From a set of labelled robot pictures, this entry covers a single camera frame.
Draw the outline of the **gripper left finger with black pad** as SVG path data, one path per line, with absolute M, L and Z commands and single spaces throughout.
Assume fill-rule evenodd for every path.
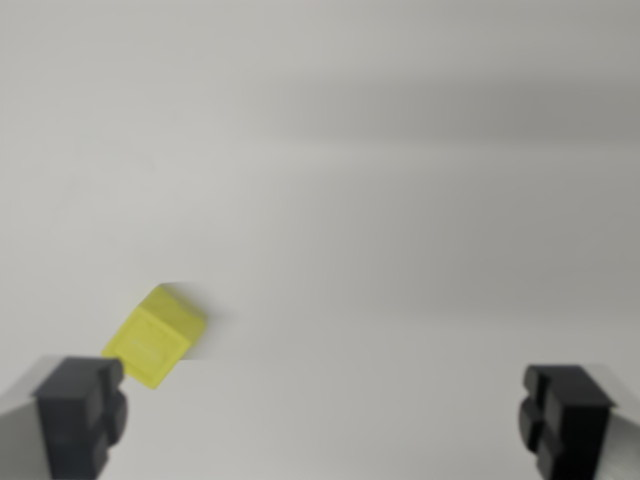
M 3 479 L 97 479 L 128 417 L 116 358 L 46 355 L 1 391 Z

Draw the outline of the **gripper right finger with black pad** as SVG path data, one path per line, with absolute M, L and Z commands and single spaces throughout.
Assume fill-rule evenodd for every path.
M 604 365 L 532 364 L 518 411 L 546 480 L 639 477 L 639 395 Z

